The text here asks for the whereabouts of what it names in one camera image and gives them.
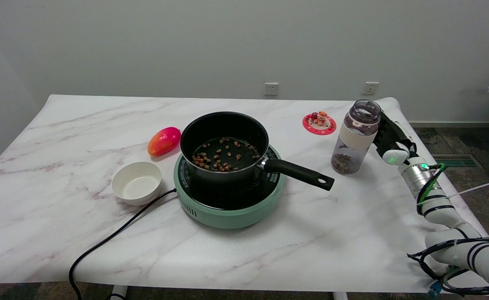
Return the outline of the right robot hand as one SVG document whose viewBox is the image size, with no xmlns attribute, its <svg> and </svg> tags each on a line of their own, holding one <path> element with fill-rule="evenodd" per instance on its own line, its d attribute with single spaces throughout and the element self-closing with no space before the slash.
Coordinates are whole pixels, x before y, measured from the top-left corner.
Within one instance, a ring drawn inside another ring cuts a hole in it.
<svg viewBox="0 0 489 300">
<path fill-rule="evenodd" d="M 376 152 L 388 165 L 409 165 L 409 159 L 418 157 L 416 144 L 384 111 L 380 112 L 379 128 L 373 144 Z"/>
</svg>

